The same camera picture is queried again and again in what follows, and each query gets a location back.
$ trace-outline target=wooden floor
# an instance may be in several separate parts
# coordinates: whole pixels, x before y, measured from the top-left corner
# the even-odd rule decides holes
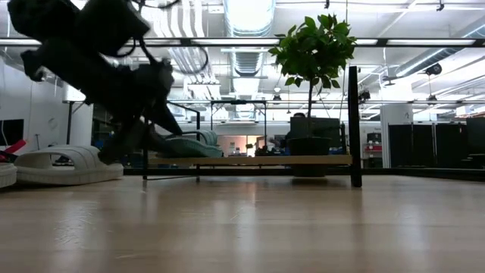
[[[0,192],[0,272],[480,272],[485,184],[138,177]]]

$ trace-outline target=ceiling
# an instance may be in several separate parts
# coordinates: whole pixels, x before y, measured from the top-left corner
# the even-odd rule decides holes
[[[18,36],[14,30],[8,32],[8,13],[6,11],[6,1],[0,0],[0,36]],[[483,20],[485,22],[485,1],[477,0],[456,0],[444,1],[445,7],[442,11],[437,11],[438,1],[406,1],[406,0],[351,0],[345,1],[330,0],[330,8],[324,8],[324,2],[312,0],[277,0],[274,12],[272,33],[285,33],[292,25],[300,25],[304,16],[317,17],[319,14],[336,14],[340,20],[347,18],[351,25],[351,34],[360,38],[370,37],[392,37],[392,38],[449,38],[462,36],[463,29],[467,26]],[[224,8],[222,0],[202,0],[202,27],[206,36],[221,37],[226,36],[224,25]],[[179,6],[179,26],[180,32],[186,36],[182,25],[182,8]],[[192,31],[194,30],[194,17],[191,13]],[[153,24],[162,24],[159,19],[149,18]],[[152,31],[149,36],[157,36]],[[11,58],[16,58],[19,49],[9,49]],[[158,57],[170,56],[168,50],[153,49],[154,55]],[[388,67],[395,67],[419,56],[427,49],[417,48],[358,48],[355,50],[355,59],[350,61],[352,65],[360,67],[359,80],[363,80],[372,73],[385,75]],[[211,61],[212,70],[216,79],[221,83],[220,93],[228,94],[232,90],[229,54],[221,52],[220,48],[209,48],[208,54]],[[443,67],[441,75],[431,77],[431,84],[427,83],[426,75],[415,74],[396,81],[396,85],[385,86],[377,75],[370,77],[361,89],[371,91],[371,99],[380,99],[383,94],[391,96],[399,93],[400,89],[410,92],[414,99],[426,99],[431,92],[446,90],[452,87],[460,87],[467,81],[480,75],[485,71],[485,56],[483,49],[465,49],[451,57],[443,60],[440,64]],[[127,60],[128,62],[146,61],[142,52],[135,54]],[[287,98],[289,90],[290,99],[306,99],[308,85],[303,84],[301,88],[284,86],[286,79],[281,78],[279,71],[273,66],[274,59],[267,56],[261,73],[258,75],[263,79],[258,85],[258,91],[266,94],[267,99],[271,99],[274,88],[280,87],[282,99]],[[183,86],[183,75],[176,75],[175,86]],[[341,73],[340,82],[344,81],[344,73]],[[325,99],[341,99],[343,91],[341,89],[328,90]],[[447,93],[440,99],[460,99],[470,97],[471,94],[485,93],[485,82],[477,80],[475,84],[456,92]]]

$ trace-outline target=plant pot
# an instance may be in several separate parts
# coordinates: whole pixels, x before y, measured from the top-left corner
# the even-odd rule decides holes
[[[328,137],[301,137],[288,140],[290,155],[328,155],[331,139]],[[296,177],[323,177],[325,165],[292,165]]]

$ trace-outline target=white slide sandal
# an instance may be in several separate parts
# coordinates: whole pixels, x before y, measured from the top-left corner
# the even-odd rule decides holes
[[[93,146],[53,146],[20,155],[15,160],[19,182],[48,185],[82,185],[117,179],[123,176],[123,165],[106,165],[98,159]],[[73,167],[55,167],[52,156],[70,159]]]
[[[11,163],[0,163],[0,188],[17,182],[17,168]]]

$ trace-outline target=potted plant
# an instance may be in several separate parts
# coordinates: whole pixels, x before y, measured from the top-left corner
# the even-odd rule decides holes
[[[269,53],[276,56],[281,65],[281,74],[288,77],[285,86],[302,82],[309,83],[308,89],[308,135],[288,141],[291,155],[328,155],[330,139],[315,137],[311,132],[311,104],[314,88],[340,88],[337,78],[339,69],[346,69],[347,60],[353,59],[356,38],[349,35],[349,25],[339,22],[335,15],[319,15],[317,26],[311,17],[298,28],[291,27],[287,34],[277,34],[280,43]]]

